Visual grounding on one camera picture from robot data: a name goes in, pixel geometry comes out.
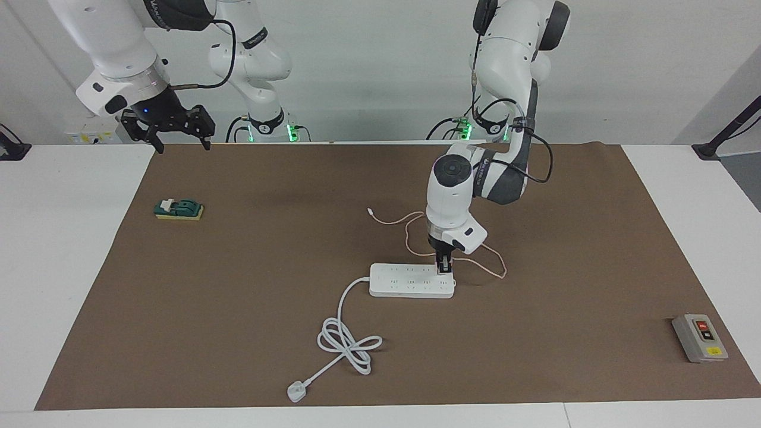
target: black connector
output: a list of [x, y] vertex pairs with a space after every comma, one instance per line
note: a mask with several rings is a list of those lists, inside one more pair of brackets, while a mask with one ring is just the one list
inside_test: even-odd
[[5, 150], [5, 154], [0, 155], [0, 161], [20, 161], [27, 155], [32, 148], [32, 145], [22, 142], [21, 139], [19, 139], [7, 126], [2, 125], [1, 123], [0, 126], [5, 128], [18, 141], [18, 143], [11, 141], [11, 139], [0, 131], [0, 148]]
[[518, 129], [519, 131], [527, 129], [529, 132], [533, 133], [533, 129], [536, 126], [537, 120], [533, 117], [516, 117], [513, 120], [512, 128]]

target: mounting stand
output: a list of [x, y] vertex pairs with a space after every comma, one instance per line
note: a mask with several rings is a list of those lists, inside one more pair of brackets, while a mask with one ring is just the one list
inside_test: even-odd
[[711, 142], [706, 144], [693, 144], [693, 150], [698, 154], [698, 157], [704, 161], [720, 161], [721, 159], [716, 155], [718, 147], [727, 139], [729, 139], [742, 125], [745, 124], [756, 112], [761, 110], [761, 97], [750, 103], [740, 116], [736, 117], [732, 123], [727, 125]]
[[32, 145], [12, 142], [4, 133], [0, 132], [0, 147], [5, 149], [5, 154], [0, 155], [0, 161], [20, 161], [27, 155]]

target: brown mat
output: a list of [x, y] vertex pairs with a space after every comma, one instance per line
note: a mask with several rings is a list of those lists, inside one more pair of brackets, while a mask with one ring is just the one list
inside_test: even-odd
[[[374, 262], [421, 263], [402, 226], [425, 207], [432, 146], [170, 145], [154, 156], [37, 410], [291, 405], [341, 292]], [[379, 334], [372, 374], [342, 361], [300, 405], [635, 401], [761, 396], [622, 149], [558, 145], [550, 184], [474, 216], [506, 280], [456, 264], [449, 300], [379, 299], [344, 317]], [[533, 150], [532, 171], [546, 154]], [[151, 213], [192, 197], [200, 222]], [[425, 224], [412, 244], [426, 250]], [[476, 257], [495, 269], [483, 250]], [[706, 313], [730, 354], [688, 363], [668, 318]]]

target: pink cable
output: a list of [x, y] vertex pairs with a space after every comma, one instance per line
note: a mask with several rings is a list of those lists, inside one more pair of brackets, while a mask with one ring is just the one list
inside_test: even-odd
[[[375, 220], [376, 222], [379, 222], [382, 225], [398, 225], [398, 224], [404, 222], [405, 220], [407, 220], [409, 217], [414, 216], [414, 217], [412, 217], [412, 219], [407, 221], [407, 223], [405, 223], [405, 225], [404, 225], [404, 245], [407, 247], [407, 251], [409, 251], [410, 253], [414, 254], [415, 256], [420, 256], [420, 257], [430, 257], [430, 256], [435, 256], [436, 255], [435, 253], [420, 254], [420, 253], [414, 251], [412, 248], [409, 247], [409, 225], [412, 224], [412, 222], [414, 222], [415, 220], [420, 219], [422, 217], [425, 217], [425, 213], [423, 211], [413, 211], [410, 214], [407, 214], [406, 216], [402, 217], [401, 219], [396, 220], [395, 222], [384, 222], [383, 220], [380, 220], [378, 217], [375, 216], [375, 213], [370, 208], [368, 208], [368, 214], [370, 214], [370, 217], [372, 217], [373, 220]], [[507, 276], [507, 274], [508, 274], [508, 268], [507, 268], [507, 266], [505, 266], [505, 259], [502, 258], [502, 255], [497, 250], [489, 247], [488, 245], [481, 244], [481, 246], [484, 247], [485, 249], [491, 251], [492, 253], [496, 254], [497, 257], [499, 257], [499, 263], [502, 265], [502, 273], [494, 273], [489, 268], [483, 266], [481, 263], [479, 263], [479, 262], [477, 262], [477, 261], [475, 261], [473, 259], [466, 258], [466, 257], [452, 257], [452, 260], [470, 262], [470, 263], [475, 264], [476, 266], [480, 267], [484, 271], [486, 271], [489, 275], [495, 276], [495, 277], [497, 277], [499, 279], [504, 279]]]

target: power outlet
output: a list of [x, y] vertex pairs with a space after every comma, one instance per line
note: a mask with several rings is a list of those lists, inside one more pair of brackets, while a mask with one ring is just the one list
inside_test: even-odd
[[117, 133], [118, 127], [117, 122], [87, 123], [68, 131], [66, 137], [72, 144], [122, 144], [123, 141]]
[[438, 274], [428, 264], [380, 264], [370, 267], [370, 294], [375, 297], [449, 299], [454, 295], [452, 273]]

